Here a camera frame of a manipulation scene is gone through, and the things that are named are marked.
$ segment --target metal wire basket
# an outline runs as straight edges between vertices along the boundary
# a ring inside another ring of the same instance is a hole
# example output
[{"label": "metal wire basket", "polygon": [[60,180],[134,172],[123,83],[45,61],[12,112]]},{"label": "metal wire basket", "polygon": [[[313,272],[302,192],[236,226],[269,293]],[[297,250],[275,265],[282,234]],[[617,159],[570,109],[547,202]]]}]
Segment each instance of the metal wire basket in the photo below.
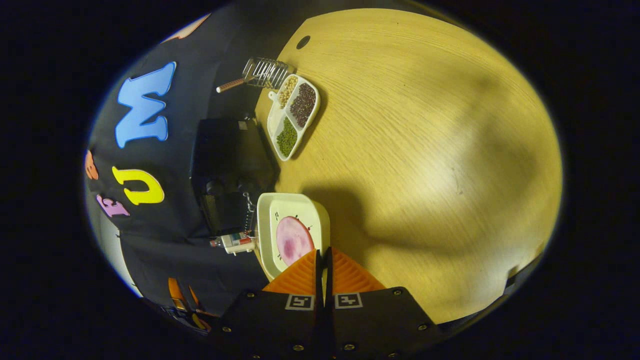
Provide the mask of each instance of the metal wire basket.
[{"label": "metal wire basket", "polygon": [[221,85],[216,88],[216,91],[223,92],[242,84],[259,88],[279,89],[284,79],[295,71],[295,67],[282,61],[267,58],[250,58],[242,71],[242,79]]}]

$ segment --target white beans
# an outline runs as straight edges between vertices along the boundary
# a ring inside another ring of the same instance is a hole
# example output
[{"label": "white beans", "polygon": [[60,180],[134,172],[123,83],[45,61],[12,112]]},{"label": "white beans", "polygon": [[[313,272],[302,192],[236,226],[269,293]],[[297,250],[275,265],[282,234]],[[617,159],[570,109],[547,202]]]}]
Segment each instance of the white beans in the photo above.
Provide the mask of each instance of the white beans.
[{"label": "white beans", "polygon": [[287,104],[287,101],[289,100],[289,97],[291,96],[291,93],[293,92],[293,89],[296,87],[297,83],[298,77],[291,76],[284,84],[282,84],[282,87],[280,88],[280,94],[278,94],[280,109],[284,109],[284,106],[285,104]]}]

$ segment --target white plate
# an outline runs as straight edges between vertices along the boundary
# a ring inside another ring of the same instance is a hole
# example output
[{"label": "white plate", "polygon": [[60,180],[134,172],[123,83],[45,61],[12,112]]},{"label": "white plate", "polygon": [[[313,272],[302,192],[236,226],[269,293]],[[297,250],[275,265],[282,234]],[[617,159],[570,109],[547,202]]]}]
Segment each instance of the white plate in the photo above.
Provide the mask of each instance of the white plate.
[{"label": "white plate", "polygon": [[[280,101],[278,100],[278,96],[284,89],[284,84],[286,84],[287,80],[289,80],[289,78],[292,76],[295,76],[296,78],[298,78],[298,82],[296,83],[296,86],[293,88],[293,91],[291,92],[291,96],[289,96],[287,100],[287,104],[285,104],[283,109],[280,109]],[[304,127],[298,126],[298,122],[296,121],[296,118],[291,113],[291,104],[293,104],[293,100],[295,100],[295,98],[298,96],[298,93],[300,92],[300,85],[302,84],[308,84],[316,92],[316,103],[314,104],[314,109],[311,111],[311,114],[309,114],[309,118],[307,119],[307,123],[305,124]],[[304,135],[305,131],[307,130],[309,125],[311,125],[311,122],[313,121],[313,119],[316,117],[316,113],[320,108],[320,93],[318,92],[318,89],[305,78],[295,74],[291,74],[287,76],[287,78],[284,80],[284,82],[282,83],[282,86],[280,87],[277,93],[273,91],[269,92],[269,99],[273,101],[273,104],[271,105],[271,110],[269,111],[269,117],[267,117],[267,131],[269,132],[269,138],[271,139],[271,143],[273,144],[273,148],[275,149],[276,154],[278,154],[278,157],[282,161],[287,161],[291,159],[291,156],[293,156],[293,154],[298,149],[298,146],[302,141],[302,135]],[[289,153],[288,156],[284,156],[282,154],[278,146],[278,140],[277,140],[278,135],[284,128],[285,117],[288,117],[290,119],[291,124],[293,125],[293,128],[298,133],[298,139],[296,140],[296,144],[293,145],[293,149],[291,149],[291,152]]]},{"label": "white plate", "polygon": [[329,247],[329,214],[320,203],[298,193],[263,193],[258,198],[258,239],[260,257],[269,276],[275,278],[288,266],[279,256],[276,229],[283,217],[297,217],[304,224],[314,247],[324,255]]}]

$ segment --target green lentils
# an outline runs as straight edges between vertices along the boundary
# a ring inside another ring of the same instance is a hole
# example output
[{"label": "green lentils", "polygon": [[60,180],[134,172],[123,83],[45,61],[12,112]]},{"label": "green lentils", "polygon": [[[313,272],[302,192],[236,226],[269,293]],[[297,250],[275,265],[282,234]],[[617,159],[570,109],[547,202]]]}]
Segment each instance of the green lentils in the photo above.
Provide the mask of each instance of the green lentils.
[{"label": "green lentils", "polygon": [[284,129],[280,132],[276,140],[278,141],[278,146],[280,147],[280,152],[286,157],[289,156],[291,149],[293,149],[293,145],[296,145],[296,140],[298,139],[298,134],[296,130],[293,128],[291,121],[288,117],[285,117],[284,121]]}]

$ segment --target dark beans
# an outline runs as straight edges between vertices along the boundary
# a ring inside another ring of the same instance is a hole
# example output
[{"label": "dark beans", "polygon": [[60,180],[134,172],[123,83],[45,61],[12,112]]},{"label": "dark beans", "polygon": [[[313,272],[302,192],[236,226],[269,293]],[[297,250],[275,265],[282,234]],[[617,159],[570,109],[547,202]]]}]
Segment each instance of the dark beans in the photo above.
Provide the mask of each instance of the dark beans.
[{"label": "dark beans", "polygon": [[316,105],[316,92],[308,84],[301,84],[298,96],[291,104],[291,113],[300,127],[305,127],[314,105]]}]

